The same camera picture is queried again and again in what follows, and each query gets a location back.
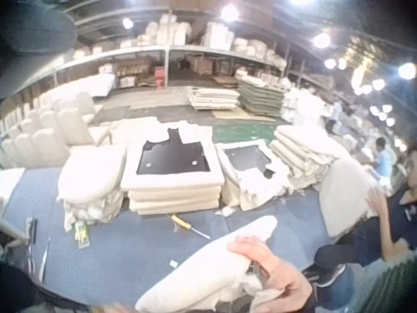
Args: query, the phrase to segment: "blue work table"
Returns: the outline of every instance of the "blue work table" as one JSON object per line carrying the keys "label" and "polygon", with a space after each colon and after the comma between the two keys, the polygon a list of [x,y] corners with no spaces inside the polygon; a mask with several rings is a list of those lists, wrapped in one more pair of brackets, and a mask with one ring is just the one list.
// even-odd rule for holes
{"label": "blue work table", "polygon": [[[4,219],[25,231],[28,216],[38,219],[33,257],[35,283],[48,237],[51,245],[43,288],[86,305],[122,303],[139,297],[209,241],[192,231],[174,232],[166,216],[139,216],[123,211],[110,224],[89,227],[90,247],[80,250],[74,231],[64,230],[64,209],[56,202],[60,168],[27,170],[14,189]],[[216,210],[181,214],[193,227],[218,239],[264,216],[274,215],[278,227],[268,246],[300,270],[313,263],[320,246],[331,242],[319,206],[319,194],[306,190],[272,200],[260,209],[225,218]]]}

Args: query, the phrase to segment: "blue table surface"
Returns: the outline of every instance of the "blue table surface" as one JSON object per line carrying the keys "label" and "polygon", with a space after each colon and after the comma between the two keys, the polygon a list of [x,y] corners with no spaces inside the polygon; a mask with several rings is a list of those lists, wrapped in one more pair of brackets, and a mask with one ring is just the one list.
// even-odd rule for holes
{"label": "blue table surface", "polygon": [[[86,305],[122,303],[134,306],[150,287],[172,272],[169,262],[181,264],[208,241],[192,231],[173,231],[167,216],[139,216],[123,211],[110,224],[89,228],[90,247],[80,250],[74,231],[64,230],[64,209],[56,202],[60,168],[27,170],[7,205],[4,219],[25,230],[28,216],[38,219],[33,257],[36,277],[48,237],[46,275],[42,287]],[[320,246],[331,243],[321,215],[319,195],[306,190],[272,200],[259,209],[225,218],[216,210],[181,214],[193,227],[218,239],[264,215],[274,215],[278,227],[268,246],[299,269],[313,263]]]}

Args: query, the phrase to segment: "dark blue shirt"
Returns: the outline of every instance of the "dark blue shirt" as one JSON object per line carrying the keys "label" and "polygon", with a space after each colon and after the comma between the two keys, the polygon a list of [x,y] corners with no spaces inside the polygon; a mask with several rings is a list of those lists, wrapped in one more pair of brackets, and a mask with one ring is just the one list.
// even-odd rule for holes
{"label": "dark blue shirt", "polygon": [[[406,191],[407,186],[404,186],[388,198],[391,235],[394,242],[404,238],[411,247],[417,247],[417,224],[407,220],[407,206],[399,204]],[[352,231],[352,241],[360,265],[367,266],[379,259],[382,251],[379,217],[359,223]]]}

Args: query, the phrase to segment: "screwdriver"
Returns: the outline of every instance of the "screwdriver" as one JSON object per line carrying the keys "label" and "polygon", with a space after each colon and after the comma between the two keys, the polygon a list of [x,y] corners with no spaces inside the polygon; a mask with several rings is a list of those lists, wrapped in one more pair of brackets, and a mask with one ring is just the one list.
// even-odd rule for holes
{"label": "screwdriver", "polygon": [[191,224],[189,224],[189,223],[187,223],[187,222],[185,222],[185,221],[181,220],[179,217],[177,217],[177,216],[173,215],[173,216],[171,216],[171,219],[172,219],[174,222],[176,222],[179,226],[182,226],[183,228],[185,228],[186,230],[192,230],[192,231],[194,231],[196,234],[198,234],[198,235],[200,235],[200,236],[202,236],[202,237],[204,237],[204,238],[206,238],[206,239],[208,239],[208,240],[210,240],[210,239],[211,239],[208,235],[206,235],[205,233],[202,233],[201,231],[196,230],[194,227],[192,227],[192,226],[191,226]]}

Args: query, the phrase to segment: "sneaker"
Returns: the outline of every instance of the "sneaker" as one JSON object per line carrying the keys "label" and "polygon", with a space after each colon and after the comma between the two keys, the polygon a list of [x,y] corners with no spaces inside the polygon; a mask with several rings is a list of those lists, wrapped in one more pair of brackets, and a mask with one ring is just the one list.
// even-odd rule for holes
{"label": "sneaker", "polygon": [[329,287],[345,270],[346,265],[341,264],[338,265],[333,271],[327,271],[326,273],[321,274],[319,280],[317,281],[317,287]]}

